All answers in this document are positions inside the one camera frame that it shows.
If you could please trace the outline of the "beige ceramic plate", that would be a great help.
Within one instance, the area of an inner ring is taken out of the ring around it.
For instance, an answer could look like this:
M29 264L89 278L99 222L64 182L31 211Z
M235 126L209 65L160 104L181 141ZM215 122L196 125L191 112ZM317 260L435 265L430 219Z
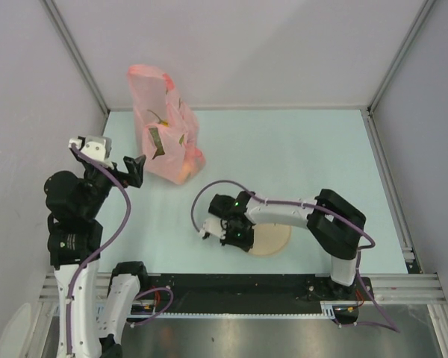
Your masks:
M254 226L254 243L249 254L267 257L277 254L289 243L291 226L283 224L257 224Z

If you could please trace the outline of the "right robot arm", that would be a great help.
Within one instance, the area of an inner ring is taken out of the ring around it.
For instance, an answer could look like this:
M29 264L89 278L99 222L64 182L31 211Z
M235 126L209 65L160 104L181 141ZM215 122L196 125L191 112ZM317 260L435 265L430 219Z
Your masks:
M235 198L215 195L208 213L199 231L202 238L215 236L222 246L245 252L257 248L269 254L281 247L293 227L308 230L331 257L333 296L347 299L355 292L358 246L367 219L336 192L323 189L314 199L302 202L260 198L243 190Z

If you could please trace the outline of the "pink plastic bag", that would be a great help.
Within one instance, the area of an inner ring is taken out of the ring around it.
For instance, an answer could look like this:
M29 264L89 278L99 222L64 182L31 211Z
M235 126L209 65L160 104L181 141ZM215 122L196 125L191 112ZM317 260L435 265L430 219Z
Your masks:
M172 78L156 66L133 65L127 72L137 146L144 169L181 185L205 166L197 146L199 123Z

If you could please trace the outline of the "aluminium frame rail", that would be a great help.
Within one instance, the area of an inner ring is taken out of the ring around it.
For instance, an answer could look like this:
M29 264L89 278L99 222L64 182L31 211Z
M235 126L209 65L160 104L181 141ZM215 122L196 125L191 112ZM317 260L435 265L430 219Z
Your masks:
M376 301L380 304L442 304L446 297L437 274L369 274ZM104 301L110 273L98 273L96 293ZM47 274L39 302L58 302L53 274Z

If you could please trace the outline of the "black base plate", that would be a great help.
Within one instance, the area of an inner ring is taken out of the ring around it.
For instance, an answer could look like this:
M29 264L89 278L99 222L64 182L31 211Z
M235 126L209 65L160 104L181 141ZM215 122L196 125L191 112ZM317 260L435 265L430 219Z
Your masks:
M355 306L373 292L368 277L348 288L326 274L151 274L148 287L168 287L174 294L167 313L232 315L302 315L321 313L333 301Z

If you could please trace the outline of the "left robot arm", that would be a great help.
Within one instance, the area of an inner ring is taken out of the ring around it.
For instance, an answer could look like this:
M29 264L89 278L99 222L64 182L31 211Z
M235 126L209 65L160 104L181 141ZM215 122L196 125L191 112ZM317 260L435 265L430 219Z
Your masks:
M113 187L124 190L143 183L144 156L124 157L127 172L82 164L84 176L53 174L44 184L48 217L48 250L59 294L58 357L121 357L122 332L135 298L150 289L141 261L117 263L112 271L105 308L96 313L96 279L103 251L102 225L96 220Z

